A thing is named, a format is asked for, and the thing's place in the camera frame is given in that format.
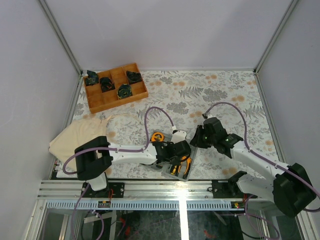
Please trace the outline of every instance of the orange tape measure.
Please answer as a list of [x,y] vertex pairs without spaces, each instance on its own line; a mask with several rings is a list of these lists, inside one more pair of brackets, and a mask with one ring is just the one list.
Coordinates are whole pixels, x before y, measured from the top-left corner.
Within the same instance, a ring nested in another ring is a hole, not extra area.
[[156,131],[151,137],[151,142],[162,142],[164,139],[165,136],[163,133]]

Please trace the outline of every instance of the white wall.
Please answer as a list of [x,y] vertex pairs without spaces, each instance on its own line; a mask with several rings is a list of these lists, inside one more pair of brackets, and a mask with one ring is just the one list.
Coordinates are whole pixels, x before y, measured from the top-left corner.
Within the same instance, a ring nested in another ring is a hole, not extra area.
[[254,68],[291,0],[47,0],[80,66]]
[[[320,190],[320,1],[302,0],[259,76],[289,163]],[[316,200],[310,206],[318,208]],[[320,213],[313,214],[320,232]]]
[[35,0],[0,7],[0,239],[21,239],[77,74]]

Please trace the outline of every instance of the floral tablecloth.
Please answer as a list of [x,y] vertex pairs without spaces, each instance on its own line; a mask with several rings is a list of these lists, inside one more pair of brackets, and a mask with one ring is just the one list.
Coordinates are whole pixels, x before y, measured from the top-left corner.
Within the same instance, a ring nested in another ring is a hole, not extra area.
[[[141,145],[146,141],[144,114],[151,106],[163,108],[176,127],[187,131],[187,138],[192,139],[197,125],[204,120],[202,113],[210,105],[219,101],[230,102],[238,106],[246,117],[250,145],[271,158],[278,157],[251,71],[142,71],[141,74],[149,93],[148,98],[91,114],[82,86],[73,120],[105,119],[110,115],[119,115],[106,126],[108,140],[123,145]],[[243,136],[244,124],[239,113],[231,106],[216,106],[211,114],[221,120],[229,133]],[[167,117],[157,110],[150,111],[147,124],[150,133],[161,131],[170,134],[172,131]],[[229,159],[213,147],[199,149],[190,179],[227,179],[240,170],[259,177],[248,166]],[[112,165],[106,173],[109,178],[165,178],[161,172],[133,163]],[[67,177],[61,171],[61,166],[57,177]]]

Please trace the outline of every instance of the table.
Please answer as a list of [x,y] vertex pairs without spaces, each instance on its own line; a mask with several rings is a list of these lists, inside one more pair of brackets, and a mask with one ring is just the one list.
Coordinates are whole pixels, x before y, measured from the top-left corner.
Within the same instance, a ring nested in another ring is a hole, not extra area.
[[[244,113],[250,146],[270,158],[278,159],[252,71],[142,71],[141,74],[149,93],[148,98],[91,114],[85,88],[82,86],[73,120],[105,119],[113,115],[115,117],[106,126],[108,141],[123,145],[141,145],[146,141],[144,114],[151,106],[163,108],[171,116],[177,129],[187,131],[187,138],[192,139],[197,125],[203,123],[202,113],[216,102],[230,102]],[[221,120],[228,133],[244,135],[242,119],[231,106],[216,106],[211,110],[211,114]],[[167,117],[157,110],[150,111],[147,125],[150,133],[172,132]],[[61,168],[60,165],[58,178],[74,177],[65,175]],[[213,147],[199,149],[190,179],[228,179],[240,170],[261,177],[250,167],[229,159]],[[134,163],[112,165],[106,174],[108,178],[166,179],[161,172]]]

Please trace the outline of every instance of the wooden tray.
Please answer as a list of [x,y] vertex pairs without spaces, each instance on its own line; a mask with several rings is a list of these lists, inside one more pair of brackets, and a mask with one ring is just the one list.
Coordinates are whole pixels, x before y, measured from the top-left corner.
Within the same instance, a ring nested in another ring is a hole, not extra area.
[[[144,80],[142,79],[142,81],[140,82],[130,84],[132,89],[132,96],[122,98],[122,99],[118,98],[117,92],[119,87],[122,84],[129,84],[129,81],[126,75],[127,71],[140,73],[137,64],[132,63],[129,65],[125,65],[125,66],[121,66],[118,68],[97,73],[99,76],[99,83],[95,85],[86,86],[86,79],[88,77],[85,76],[83,78],[85,93],[88,99],[89,109],[92,114],[148,97],[148,90],[146,88]],[[102,92],[101,86],[100,86],[100,78],[103,78],[103,77],[108,77],[111,79],[111,81],[114,83],[114,86],[115,86],[114,90]]]

